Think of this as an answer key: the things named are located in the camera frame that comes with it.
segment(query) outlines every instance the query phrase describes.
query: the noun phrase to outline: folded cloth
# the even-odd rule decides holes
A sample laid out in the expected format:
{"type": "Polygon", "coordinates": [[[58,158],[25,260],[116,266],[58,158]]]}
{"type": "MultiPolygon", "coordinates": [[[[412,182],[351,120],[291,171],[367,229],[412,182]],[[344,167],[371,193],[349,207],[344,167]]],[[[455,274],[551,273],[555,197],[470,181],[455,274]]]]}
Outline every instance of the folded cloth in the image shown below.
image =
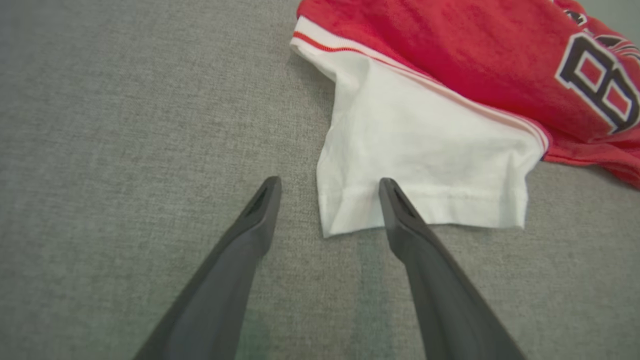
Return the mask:
{"type": "Polygon", "coordinates": [[[640,186],[640,53],[573,1],[304,0],[298,16],[292,47],[336,82],[325,236],[383,225],[381,177],[429,223],[483,227],[524,225],[543,155],[640,186]]]}

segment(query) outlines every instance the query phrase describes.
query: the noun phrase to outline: red fabric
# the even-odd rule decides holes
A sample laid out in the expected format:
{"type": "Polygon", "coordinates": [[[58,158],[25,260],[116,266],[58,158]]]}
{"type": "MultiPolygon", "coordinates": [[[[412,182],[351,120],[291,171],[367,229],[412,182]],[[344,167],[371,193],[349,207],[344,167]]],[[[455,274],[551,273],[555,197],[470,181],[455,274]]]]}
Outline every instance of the red fabric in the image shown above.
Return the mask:
{"type": "MultiPolygon", "coordinates": [[[[303,0],[298,16],[433,76],[469,99],[537,121],[552,137],[545,160],[597,163],[640,188],[640,126],[630,126],[640,120],[630,111],[640,102],[640,52],[587,17],[575,1],[303,0]],[[613,59],[611,71],[633,95],[621,96],[614,86],[599,99],[617,108],[621,119],[629,112],[624,118],[629,121],[612,122],[558,78],[572,35],[585,32],[613,59]],[[600,35],[613,37],[598,40],[600,35]]],[[[597,58],[576,67],[592,83],[605,74],[597,58]]]]}

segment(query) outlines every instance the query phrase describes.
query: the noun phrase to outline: red stripe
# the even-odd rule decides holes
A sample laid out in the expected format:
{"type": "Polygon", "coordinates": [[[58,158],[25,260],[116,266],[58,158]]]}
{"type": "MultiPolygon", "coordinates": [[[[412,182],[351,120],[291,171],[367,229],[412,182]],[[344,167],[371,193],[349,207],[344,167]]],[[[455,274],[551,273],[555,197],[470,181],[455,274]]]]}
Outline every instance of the red stripe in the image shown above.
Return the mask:
{"type": "MultiPolygon", "coordinates": [[[[394,64],[388,63],[388,62],[386,62],[385,60],[382,60],[382,59],[376,58],[376,57],[374,57],[374,56],[371,56],[371,55],[365,54],[365,53],[363,53],[362,51],[360,51],[360,50],[358,50],[358,49],[355,49],[355,48],[353,48],[353,47],[328,47],[328,46],[326,46],[326,45],[320,44],[319,42],[315,41],[314,39],[312,39],[312,38],[310,38],[310,37],[306,36],[305,34],[303,34],[303,33],[299,32],[299,31],[294,31],[294,33],[293,33],[293,37],[294,37],[294,38],[298,38],[298,39],[300,39],[300,40],[302,40],[302,41],[304,41],[304,42],[308,43],[309,45],[311,45],[311,46],[315,47],[315,48],[316,48],[316,49],[318,49],[318,50],[326,51],[327,53],[337,53],[337,52],[339,52],[339,51],[353,51],[354,53],[358,53],[358,54],[364,55],[364,56],[366,56],[366,57],[368,57],[368,58],[372,58],[373,60],[380,61],[381,63],[384,63],[384,64],[386,64],[386,65],[388,65],[388,66],[391,66],[391,67],[393,67],[394,69],[398,69],[398,70],[401,70],[401,71],[408,72],[408,71],[407,71],[406,69],[404,69],[404,68],[401,68],[401,67],[399,67],[399,66],[397,66],[397,65],[394,65],[394,64]]],[[[438,85],[441,85],[441,86],[446,87],[443,83],[439,82],[439,81],[438,81],[438,80],[436,80],[435,78],[432,78],[430,75],[425,74],[425,73],[423,73],[423,72],[421,72],[421,71],[419,71],[419,70],[416,70],[416,69],[412,69],[412,70],[415,72],[415,74],[414,74],[414,73],[411,73],[411,72],[410,72],[410,74],[412,74],[412,75],[416,75],[416,76],[419,76],[419,77],[421,77],[421,78],[424,78],[425,80],[432,81],[432,82],[434,82],[434,83],[436,83],[436,84],[438,84],[438,85]]],[[[494,110],[494,111],[497,111],[497,112],[502,113],[502,114],[504,114],[504,115],[507,115],[507,116],[509,116],[509,117],[513,117],[513,118],[516,118],[516,119],[520,119],[521,121],[524,121],[524,122],[528,123],[528,124],[529,124],[529,125],[531,125],[535,130],[537,130],[537,132],[538,132],[538,136],[540,137],[540,140],[543,140],[543,143],[544,143],[544,138],[546,138],[546,139],[547,139],[547,150],[548,150],[549,148],[551,148],[551,135],[547,132],[547,130],[546,130],[544,127],[541,127],[540,125],[538,125],[538,123],[537,123],[537,122],[535,122],[534,120],[531,120],[531,119],[529,119],[529,118],[525,118],[525,117],[519,116],[519,115],[517,115],[517,114],[514,114],[514,113],[511,113],[511,112],[508,112],[508,111],[503,110],[503,109],[494,108],[493,106],[482,105],[482,104],[478,104],[478,105],[486,106],[486,107],[487,107],[487,108],[489,108],[489,109],[492,109],[492,110],[494,110]]]]}
{"type": "MultiPolygon", "coordinates": [[[[382,59],[376,58],[376,57],[374,57],[374,56],[371,56],[371,55],[365,54],[365,53],[363,53],[362,51],[360,51],[360,50],[358,50],[358,49],[355,49],[355,48],[353,48],[353,47],[328,47],[328,46],[326,46],[326,45],[320,44],[319,42],[315,41],[314,39],[312,39],[312,38],[310,38],[310,37],[306,36],[305,34],[303,34],[303,33],[299,32],[299,31],[294,31],[294,33],[293,33],[293,37],[294,37],[294,38],[298,38],[298,39],[300,39],[300,40],[303,40],[303,41],[305,41],[306,43],[308,43],[309,45],[311,45],[311,46],[315,47],[316,49],[319,49],[319,50],[322,50],[322,51],[326,51],[327,53],[337,53],[337,52],[339,52],[339,51],[353,51],[354,53],[362,54],[362,55],[364,55],[364,56],[366,56],[366,57],[368,57],[368,58],[372,58],[373,60],[380,61],[381,63],[384,63],[384,64],[386,64],[386,65],[388,65],[388,66],[391,66],[391,67],[393,67],[393,68],[395,68],[395,69],[402,70],[402,71],[406,71],[406,69],[403,69],[403,68],[401,68],[401,67],[399,67],[399,66],[397,66],[397,65],[394,65],[394,64],[388,63],[388,62],[386,62],[385,60],[382,60],[382,59]]],[[[433,81],[433,82],[435,82],[435,83],[438,83],[438,84],[441,84],[441,85],[442,85],[442,83],[441,83],[441,82],[439,82],[439,81],[437,81],[435,78],[432,78],[431,76],[428,76],[428,75],[425,75],[425,74],[423,74],[423,73],[421,73],[421,72],[418,72],[418,71],[417,71],[417,70],[415,70],[415,69],[412,69],[412,70],[414,70],[415,72],[417,72],[417,74],[416,74],[416,75],[421,76],[421,77],[423,77],[423,78],[425,78],[425,79],[427,79],[427,80],[431,80],[431,81],[433,81]]]]}

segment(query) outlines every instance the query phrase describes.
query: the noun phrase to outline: jersey number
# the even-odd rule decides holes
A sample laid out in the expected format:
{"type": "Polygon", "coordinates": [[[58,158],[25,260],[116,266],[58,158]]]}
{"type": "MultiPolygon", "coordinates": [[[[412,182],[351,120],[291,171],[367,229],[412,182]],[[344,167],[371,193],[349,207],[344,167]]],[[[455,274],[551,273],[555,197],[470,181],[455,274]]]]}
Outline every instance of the jersey number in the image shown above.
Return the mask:
{"type": "Polygon", "coordinates": [[[640,96],[625,69],[587,34],[571,36],[556,79],[611,125],[610,134],[628,130],[640,120],[640,96]]]}

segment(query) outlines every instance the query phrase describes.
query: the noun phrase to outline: white sleeve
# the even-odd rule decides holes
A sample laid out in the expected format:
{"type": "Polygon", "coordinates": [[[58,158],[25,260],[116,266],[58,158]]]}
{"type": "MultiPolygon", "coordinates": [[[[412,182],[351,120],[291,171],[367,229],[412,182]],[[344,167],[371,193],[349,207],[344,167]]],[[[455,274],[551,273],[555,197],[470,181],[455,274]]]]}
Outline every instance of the white sleeve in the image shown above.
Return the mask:
{"type": "Polygon", "coordinates": [[[524,226],[525,176],[547,146],[535,125],[464,99],[381,54],[332,51],[332,40],[323,38],[329,35],[300,21],[296,31],[325,45],[294,38],[292,47],[336,84],[317,164],[325,237],[384,225],[382,177],[398,182],[428,224],[524,226]]]}

